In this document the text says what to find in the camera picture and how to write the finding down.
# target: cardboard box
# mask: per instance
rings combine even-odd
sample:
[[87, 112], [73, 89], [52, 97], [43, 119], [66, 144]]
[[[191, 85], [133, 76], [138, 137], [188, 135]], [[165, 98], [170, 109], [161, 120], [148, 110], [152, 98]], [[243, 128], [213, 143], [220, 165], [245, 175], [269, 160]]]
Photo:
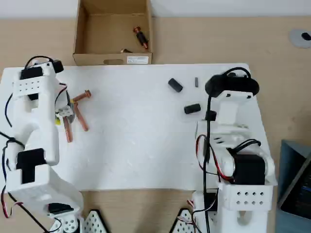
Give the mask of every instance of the cardboard box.
[[[137, 26], [148, 50], [133, 32]], [[78, 66], [151, 64], [152, 35], [149, 0], [80, 0], [73, 58]]]

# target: screw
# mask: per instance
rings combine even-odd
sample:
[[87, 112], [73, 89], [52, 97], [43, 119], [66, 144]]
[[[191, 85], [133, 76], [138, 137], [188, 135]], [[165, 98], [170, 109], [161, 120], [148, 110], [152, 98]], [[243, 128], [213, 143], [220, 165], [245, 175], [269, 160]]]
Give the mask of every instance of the screw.
[[72, 132], [70, 130], [70, 125], [66, 116], [63, 117], [64, 126], [66, 131], [67, 142], [72, 142]]
[[73, 98], [73, 102], [78, 102], [79, 100], [82, 100], [84, 98], [90, 98], [92, 96], [91, 92], [89, 90], [85, 90], [85, 93], [78, 95], [77, 97]]
[[82, 116], [80, 110], [78, 109], [78, 103], [74, 103], [74, 104], [73, 104], [73, 108], [74, 108], [74, 111], [75, 111], [75, 113], [76, 113], [76, 116], [77, 116], [77, 118], [78, 118], [80, 124], [82, 125], [83, 130], [84, 130], [84, 131], [88, 131], [88, 126], [87, 126], [87, 124], [86, 124], [86, 121], [84, 120], [84, 118], [83, 118], [83, 116]]
[[143, 46], [145, 49], [148, 49], [148, 40], [146, 39], [145, 35], [140, 31], [140, 27], [135, 27], [133, 31], [136, 34], [136, 37], [140, 42], [141, 46]]

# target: box label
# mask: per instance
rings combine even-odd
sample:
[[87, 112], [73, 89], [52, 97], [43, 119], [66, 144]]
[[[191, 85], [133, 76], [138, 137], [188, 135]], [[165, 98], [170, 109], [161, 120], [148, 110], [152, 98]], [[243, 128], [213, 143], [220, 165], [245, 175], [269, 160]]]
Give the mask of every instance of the box label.
[[148, 64], [149, 57], [147, 56], [127, 56], [128, 64]]

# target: white table surface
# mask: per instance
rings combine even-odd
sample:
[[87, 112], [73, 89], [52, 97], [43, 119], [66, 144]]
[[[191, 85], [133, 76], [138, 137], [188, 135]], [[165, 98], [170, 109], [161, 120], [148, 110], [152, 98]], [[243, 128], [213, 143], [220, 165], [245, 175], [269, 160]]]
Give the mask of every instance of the white table surface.
[[[79, 190], [202, 190], [194, 135], [196, 121], [206, 112], [204, 85], [212, 75], [232, 67], [249, 69], [247, 64], [65, 67], [57, 78], [68, 84], [71, 98], [85, 89], [92, 93], [89, 100], [79, 103], [89, 131], [84, 132], [76, 119], [73, 142], [67, 143], [63, 126], [58, 126], [60, 162], [53, 169]], [[12, 93], [13, 76], [19, 70], [6, 68], [3, 72], [3, 110]], [[199, 78], [199, 88], [194, 86], [194, 77]], [[170, 78], [183, 85], [180, 93], [168, 86]], [[202, 110], [186, 115], [184, 106], [193, 103], [200, 103]], [[9, 118], [12, 114], [11, 103]], [[270, 154], [256, 98], [240, 108], [237, 121], [248, 125], [252, 136]], [[0, 114], [0, 130], [12, 133], [4, 114]], [[0, 146], [4, 144], [5, 138], [0, 137]], [[27, 143], [27, 148], [35, 147], [40, 147], [38, 132], [33, 132]], [[214, 179], [208, 177], [207, 187], [215, 186]]]

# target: white robotic arm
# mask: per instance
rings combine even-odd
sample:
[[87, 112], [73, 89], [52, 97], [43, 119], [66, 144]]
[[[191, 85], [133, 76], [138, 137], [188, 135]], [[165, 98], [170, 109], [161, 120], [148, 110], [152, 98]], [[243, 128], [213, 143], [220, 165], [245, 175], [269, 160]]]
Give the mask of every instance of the white robotic arm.
[[60, 88], [56, 73], [62, 70], [59, 61], [49, 61], [22, 70], [14, 79], [13, 137], [26, 145], [38, 130], [42, 147], [24, 150], [17, 143], [9, 144], [6, 190], [27, 209], [59, 219], [65, 232], [82, 233], [82, 194], [52, 168], [59, 162], [55, 99]]
[[[259, 86], [250, 77], [235, 74], [229, 77], [226, 73], [213, 76], [206, 84], [206, 91], [219, 103], [216, 119], [210, 123], [212, 149], [207, 171], [222, 173], [225, 178], [216, 182], [217, 212], [207, 210], [210, 206], [206, 205], [202, 192], [194, 192], [194, 210], [202, 210], [194, 216], [196, 225], [201, 232], [208, 232], [205, 211], [209, 211], [211, 233], [265, 233], [273, 186], [277, 184], [275, 164], [260, 148], [260, 142], [252, 139], [248, 127], [236, 123], [239, 107], [256, 95]], [[198, 122], [197, 136], [206, 134], [207, 124], [207, 121]], [[237, 146], [250, 141], [250, 145], [238, 149]], [[200, 160], [204, 158], [202, 153], [198, 156]]]

